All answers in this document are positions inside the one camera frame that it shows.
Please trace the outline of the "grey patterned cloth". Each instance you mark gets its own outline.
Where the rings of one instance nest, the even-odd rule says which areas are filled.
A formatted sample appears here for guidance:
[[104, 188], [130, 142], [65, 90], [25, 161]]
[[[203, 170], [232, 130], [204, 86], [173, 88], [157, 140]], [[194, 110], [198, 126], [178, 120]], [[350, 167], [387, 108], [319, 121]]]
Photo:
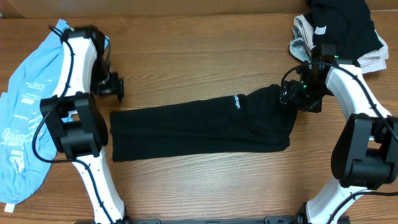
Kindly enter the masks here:
[[292, 28], [294, 39], [290, 41], [289, 50], [293, 57], [301, 62], [311, 61], [311, 53], [307, 50], [305, 41], [296, 27]]

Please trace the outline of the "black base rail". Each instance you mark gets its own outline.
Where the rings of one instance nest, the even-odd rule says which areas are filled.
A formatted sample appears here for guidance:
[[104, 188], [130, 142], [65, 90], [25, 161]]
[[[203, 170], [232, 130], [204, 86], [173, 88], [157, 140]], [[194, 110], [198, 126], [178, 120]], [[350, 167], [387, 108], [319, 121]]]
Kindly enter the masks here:
[[117, 224], [304, 224], [307, 223], [303, 216], [266, 216], [264, 218], [244, 218], [244, 219], [216, 219], [216, 220], [169, 220], [159, 219], [140, 219], [131, 220], [126, 217], [118, 220]]

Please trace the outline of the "beige crumpled shorts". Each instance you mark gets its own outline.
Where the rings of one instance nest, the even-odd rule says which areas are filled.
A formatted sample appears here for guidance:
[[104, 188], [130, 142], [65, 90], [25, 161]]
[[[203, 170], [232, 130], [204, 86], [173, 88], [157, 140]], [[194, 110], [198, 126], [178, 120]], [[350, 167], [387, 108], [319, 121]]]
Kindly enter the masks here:
[[[306, 48], [310, 53], [315, 46], [313, 42], [313, 35], [323, 35], [326, 32], [326, 26], [316, 27], [315, 25], [311, 25], [311, 20], [312, 18], [310, 16], [305, 17], [304, 15], [299, 15], [294, 18], [294, 27], [299, 30], [305, 41]], [[377, 35], [382, 47], [379, 50], [367, 52], [358, 59], [362, 73], [376, 72], [378, 70], [384, 70], [387, 68], [386, 60], [389, 58], [388, 46], [386, 42], [379, 36], [376, 30], [374, 33]]]

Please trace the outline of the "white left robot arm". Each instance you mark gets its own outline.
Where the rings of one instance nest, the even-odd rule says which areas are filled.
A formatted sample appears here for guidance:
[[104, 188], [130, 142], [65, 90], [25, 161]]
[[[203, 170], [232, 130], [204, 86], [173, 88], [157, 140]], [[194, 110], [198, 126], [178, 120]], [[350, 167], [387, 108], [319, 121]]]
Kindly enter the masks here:
[[58, 152], [59, 163], [75, 166], [94, 211], [94, 223], [130, 223], [106, 159], [108, 129], [95, 104], [95, 96], [124, 96], [124, 82], [111, 71], [109, 39], [93, 25], [50, 30], [63, 47], [57, 87], [40, 101], [45, 126]]

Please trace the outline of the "light blue t-shirt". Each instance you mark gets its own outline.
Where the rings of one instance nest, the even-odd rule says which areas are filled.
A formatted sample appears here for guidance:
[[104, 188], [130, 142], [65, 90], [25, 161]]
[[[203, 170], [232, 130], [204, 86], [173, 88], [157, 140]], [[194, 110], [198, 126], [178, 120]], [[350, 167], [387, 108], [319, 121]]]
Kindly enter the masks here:
[[[70, 28], [59, 20], [60, 30]], [[1, 202], [17, 204], [43, 183], [58, 153], [45, 126], [40, 101], [57, 87], [63, 47], [52, 31], [17, 68], [1, 95]]]

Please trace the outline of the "black t-shirt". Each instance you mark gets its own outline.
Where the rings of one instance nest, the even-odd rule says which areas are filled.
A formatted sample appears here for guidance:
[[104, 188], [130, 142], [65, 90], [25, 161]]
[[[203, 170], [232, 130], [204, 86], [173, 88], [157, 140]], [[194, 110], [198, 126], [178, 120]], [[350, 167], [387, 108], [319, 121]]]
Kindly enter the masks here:
[[113, 161], [221, 152], [279, 152], [290, 145], [298, 109], [280, 86], [176, 105], [110, 113]]

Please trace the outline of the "dark navy folded garment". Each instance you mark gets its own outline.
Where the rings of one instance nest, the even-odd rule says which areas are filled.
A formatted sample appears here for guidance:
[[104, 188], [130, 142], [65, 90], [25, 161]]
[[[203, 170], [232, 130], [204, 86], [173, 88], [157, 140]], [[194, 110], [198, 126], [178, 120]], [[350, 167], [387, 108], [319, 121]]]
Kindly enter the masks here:
[[309, 0], [306, 5], [314, 26], [312, 59], [321, 56], [322, 45], [333, 45], [335, 55], [350, 60], [384, 46], [364, 0]]

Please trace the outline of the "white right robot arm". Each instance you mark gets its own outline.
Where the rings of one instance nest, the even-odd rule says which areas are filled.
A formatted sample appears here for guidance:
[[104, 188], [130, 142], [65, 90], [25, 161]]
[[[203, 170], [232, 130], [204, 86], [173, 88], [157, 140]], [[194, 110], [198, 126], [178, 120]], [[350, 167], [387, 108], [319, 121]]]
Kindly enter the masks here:
[[300, 78], [281, 80], [281, 105], [318, 113], [323, 97], [334, 96], [346, 124], [331, 155], [331, 178], [292, 223], [349, 223], [344, 213], [360, 197], [397, 195], [378, 190], [397, 177], [397, 118], [377, 101], [356, 60], [327, 55], [293, 70]]

